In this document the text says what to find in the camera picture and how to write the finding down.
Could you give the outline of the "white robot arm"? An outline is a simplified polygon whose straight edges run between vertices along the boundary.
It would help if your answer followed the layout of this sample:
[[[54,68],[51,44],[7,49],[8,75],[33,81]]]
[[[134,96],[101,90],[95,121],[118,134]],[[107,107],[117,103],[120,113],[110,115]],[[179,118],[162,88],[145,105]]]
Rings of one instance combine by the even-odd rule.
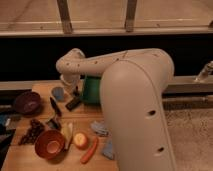
[[[119,171],[176,171],[162,105],[174,75],[171,57],[156,48],[87,58],[73,49],[56,62],[61,81],[99,76],[100,102]]]

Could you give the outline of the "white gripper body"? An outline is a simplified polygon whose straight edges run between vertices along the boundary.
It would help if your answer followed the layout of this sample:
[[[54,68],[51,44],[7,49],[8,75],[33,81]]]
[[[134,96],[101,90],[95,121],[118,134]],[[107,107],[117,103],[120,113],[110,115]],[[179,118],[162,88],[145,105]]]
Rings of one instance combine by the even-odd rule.
[[[69,94],[72,94],[80,81],[80,76],[79,75],[61,75],[60,80],[64,89]]]

